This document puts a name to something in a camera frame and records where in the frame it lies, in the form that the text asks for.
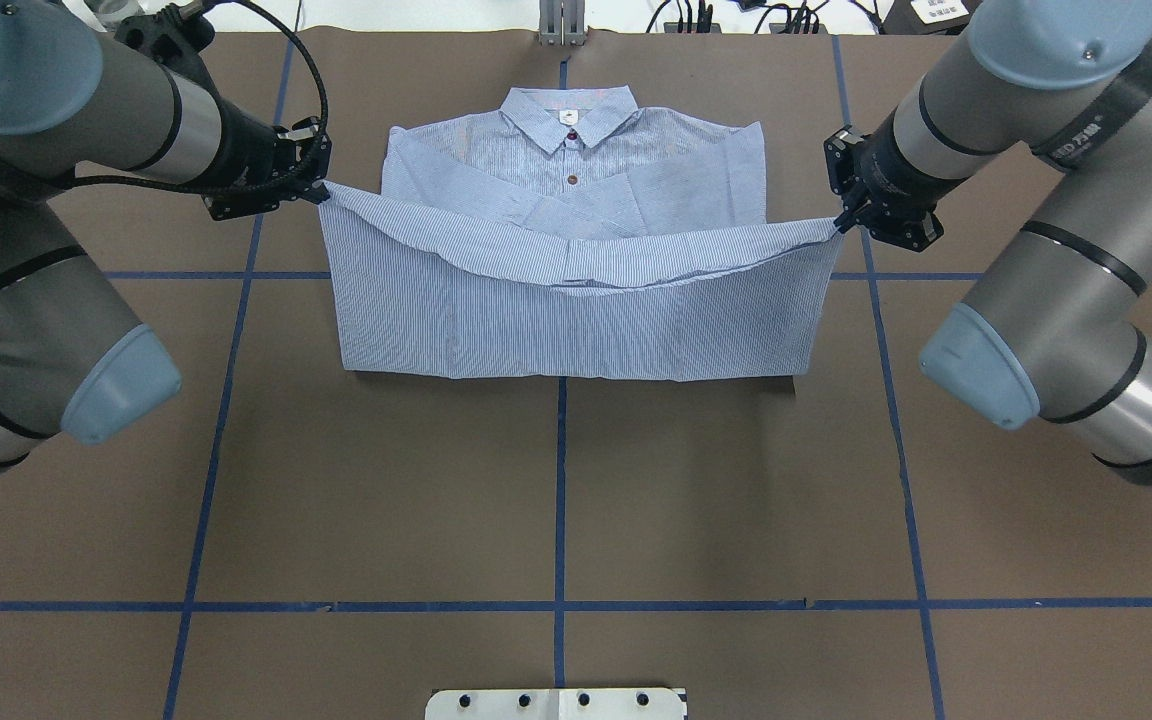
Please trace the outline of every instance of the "black cable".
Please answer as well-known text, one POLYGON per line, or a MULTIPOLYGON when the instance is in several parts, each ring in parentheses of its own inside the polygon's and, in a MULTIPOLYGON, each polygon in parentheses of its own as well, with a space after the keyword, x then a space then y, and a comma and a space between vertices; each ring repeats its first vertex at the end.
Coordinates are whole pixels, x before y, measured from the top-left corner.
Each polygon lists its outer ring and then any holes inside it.
POLYGON ((866 6, 861 3, 861 0, 847 0, 847 2, 855 5, 856 8, 861 9, 861 13, 865 14, 865 17, 869 18, 869 24, 872 24, 872 26, 874 26, 874 32, 878 32, 878 35, 886 35, 882 31, 882 18, 878 17, 878 0, 874 0, 873 10, 870 10, 866 6))
POLYGON ((755 35, 758 35, 758 31, 763 29, 764 20, 767 20, 767 15, 771 15, 773 10, 785 10, 785 23, 790 24, 790 16, 794 8, 790 8, 790 6, 786 3, 768 5, 767 9, 763 10, 763 17, 758 18, 758 24, 755 26, 755 35))
POLYGON ((319 67, 314 63, 314 56, 310 55, 310 50, 308 50, 305 44, 301 41, 301 38, 296 36, 296 32, 283 24, 282 20, 274 17, 270 10, 262 8, 257 3, 252 3, 251 0, 206 0, 207 10, 220 3, 242 5, 243 8, 248 8, 252 13, 260 15, 260 17, 267 20, 270 24, 273 24, 274 28, 278 28, 278 31, 287 36, 287 40, 296 47, 296 51, 300 51, 301 58, 305 59, 305 66, 310 70, 310 76, 314 78, 314 86, 317 88, 317 92, 319 92, 319 129, 314 132, 314 143, 308 147, 305 156, 303 156, 301 161, 296 164, 296 167, 291 168, 280 179, 272 179, 271 181, 262 182, 260 184, 250 185, 185 187, 165 182, 147 181, 146 179, 88 176, 83 179, 74 179, 73 181, 65 183, 65 187, 76 188, 93 184, 128 184, 131 187, 147 188, 149 190, 180 192, 182 195, 250 195, 252 192, 273 190, 275 187, 282 187, 293 182, 294 179, 300 176, 302 172, 305 172, 305 169, 310 167, 310 164, 316 159, 317 154, 319 154, 319 149, 323 147, 323 138, 328 131, 328 89, 323 83, 323 74, 319 73, 319 67))
POLYGON ((763 29, 763 23, 773 10, 785 10, 785 29, 780 31, 780 35, 817 35, 820 32, 820 15, 817 13, 828 3, 829 0, 824 0, 823 3, 817 5, 814 8, 809 8, 806 3, 799 5, 797 8, 791 8, 787 3, 768 5, 767 10, 763 13, 763 17, 758 18, 758 26, 755 26, 755 35, 758 35, 758 31, 763 29))
POLYGON ((714 6, 705 3, 705 0, 700 0, 698 9, 696 9, 696 32, 707 33, 712 32, 714 26, 714 6))
POLYGON ((652 13, 652 18, 647 21, 647 29, 643 31, 644 33, 652 32, 652 28, 655 25, 655 20, 660 17, 660 10, 664 10, 669 5, 669 0, 662 0, 661 3, 657 6, 657 12, 652 13))

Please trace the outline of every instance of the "metal bracket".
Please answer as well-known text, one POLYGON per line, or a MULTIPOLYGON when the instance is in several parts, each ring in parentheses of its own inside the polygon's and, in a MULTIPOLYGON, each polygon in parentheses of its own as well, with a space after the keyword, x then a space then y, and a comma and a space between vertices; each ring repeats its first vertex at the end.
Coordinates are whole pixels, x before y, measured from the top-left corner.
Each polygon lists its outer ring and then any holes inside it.
POLYGON ((673 688, 442 691, 425 720, 685 720, 687 691, 673 688))
POLYGON ((585 45, 585 0, 540 0, 540 45, 585 45))

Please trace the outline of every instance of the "light blue shirt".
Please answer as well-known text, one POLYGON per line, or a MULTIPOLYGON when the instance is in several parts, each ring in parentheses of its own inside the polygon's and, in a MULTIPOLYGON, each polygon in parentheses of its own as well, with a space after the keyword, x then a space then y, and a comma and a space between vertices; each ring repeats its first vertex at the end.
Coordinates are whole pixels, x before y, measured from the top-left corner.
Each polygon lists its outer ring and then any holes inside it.
POLYGON ((641 109, 628 88, 394 128, 381 196, 329 190, 350 370, 801 374, 841 249, 828 218, 765 223, 758 124, 641 109))

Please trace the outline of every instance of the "shirt collar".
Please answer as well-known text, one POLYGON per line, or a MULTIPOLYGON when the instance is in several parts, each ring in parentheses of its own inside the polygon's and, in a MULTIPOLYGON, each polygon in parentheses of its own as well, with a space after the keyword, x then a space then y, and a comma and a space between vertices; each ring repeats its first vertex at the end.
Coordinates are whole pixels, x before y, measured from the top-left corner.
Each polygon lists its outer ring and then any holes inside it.
POLYGON ((606 141, 626 123, 639 105, 630 88, 605 90, 522 90, 513 88, 500 105, 500 113, 508 118, 531 142, 545 152, 562 146, 567 132, 575 129, 586 147, 606 141), (550 109, 581 109, 581 118, 571 128, 558 122, 550 109))

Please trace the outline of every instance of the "fabric fold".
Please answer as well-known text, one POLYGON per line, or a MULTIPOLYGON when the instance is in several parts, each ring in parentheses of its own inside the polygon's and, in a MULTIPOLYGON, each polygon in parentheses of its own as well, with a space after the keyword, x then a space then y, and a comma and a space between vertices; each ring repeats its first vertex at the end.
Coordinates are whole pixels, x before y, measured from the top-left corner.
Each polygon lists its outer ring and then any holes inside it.
POLYGON ((765 223, 761 126, 628 88, 513 90, 394 128, 381 195, 319 205, 346 369, 448 378, 806 372, 842 249, 765 223))

